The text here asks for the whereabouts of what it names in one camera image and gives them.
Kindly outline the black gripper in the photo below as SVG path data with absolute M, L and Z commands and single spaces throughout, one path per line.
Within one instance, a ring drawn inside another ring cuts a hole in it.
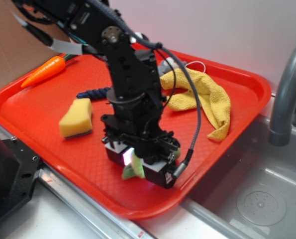
M 145 178 L 160 187 L 170 189 L 176 182 L 172 174 L 177 169 L 171 154 L 181 146 L 172 131 L 167 132 L 160 128 L 160 119 L 157 115 L 145 115 L 135 120 L 103 115 L 100 118 L 105 126 L 102 142 L 109 160 L 119 166 L 128 166 L 131 163 L 134 149 L 135 155 L 144 160 Z

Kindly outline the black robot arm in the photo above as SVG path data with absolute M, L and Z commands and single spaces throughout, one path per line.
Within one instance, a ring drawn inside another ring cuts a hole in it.
M 136 50 L 117 11 L 105 0 L 16 0 L 25 16 L 20 24 L 60 53 L 90 54 L 107 64 L 112 87 L 107 99 L 112 115 L 103 115 L 105 144 L 111 161 L 124 166 L 131 150 L 143 160 L 145 178 L 166 189 L 177 177 L 172 132 L 159 127 L 165 97 L 155 54 Z

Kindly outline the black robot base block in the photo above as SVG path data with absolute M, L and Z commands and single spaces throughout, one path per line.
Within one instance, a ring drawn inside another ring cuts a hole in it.
M 31 200 L 40 164 L 20 139 L 0 139 L 0 222 Z

